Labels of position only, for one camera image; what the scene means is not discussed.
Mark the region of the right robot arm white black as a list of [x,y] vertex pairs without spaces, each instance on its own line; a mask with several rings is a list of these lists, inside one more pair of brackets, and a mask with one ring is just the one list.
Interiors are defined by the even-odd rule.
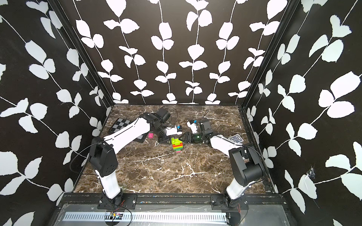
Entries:
[[245,146],[215,132],[208,119],[193,121],[189,127],[191,132],[183,133],[179,140],[184,143],[209,145],[230,158],[234,176],[226,188],[226,198],[230,201],[241,198],[249,187],[265,177],[265,166],[253,146]]

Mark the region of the lime long lego brick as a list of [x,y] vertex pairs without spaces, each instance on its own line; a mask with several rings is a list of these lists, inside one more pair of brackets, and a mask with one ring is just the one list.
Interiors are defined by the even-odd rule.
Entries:
[[178,138],[172,138],[171,139],[173,147],[182,146],[183,142],[180,141]]

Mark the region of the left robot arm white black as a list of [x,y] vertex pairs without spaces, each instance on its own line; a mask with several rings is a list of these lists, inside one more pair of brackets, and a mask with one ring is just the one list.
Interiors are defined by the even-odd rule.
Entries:
[[166,131],[166,122],[170,116],[168,109],[164,107],[156,113],[146,112],[120,131],[92,140],[89,162],[99,176],[103,193],[107,198],[115,199],[121,194],[116,176],[117,154],[136,138],[149,132],[157,136],[159,144],[170,142],[171,138]]

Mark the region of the lime small lego brick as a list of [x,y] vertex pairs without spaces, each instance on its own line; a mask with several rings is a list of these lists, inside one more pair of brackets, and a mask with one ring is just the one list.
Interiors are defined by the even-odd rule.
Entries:
[[176,145],[176,144],[179,143],[179,139],[172,137],[172,138],[171,138],[171,142],[172,142],[173,145]]

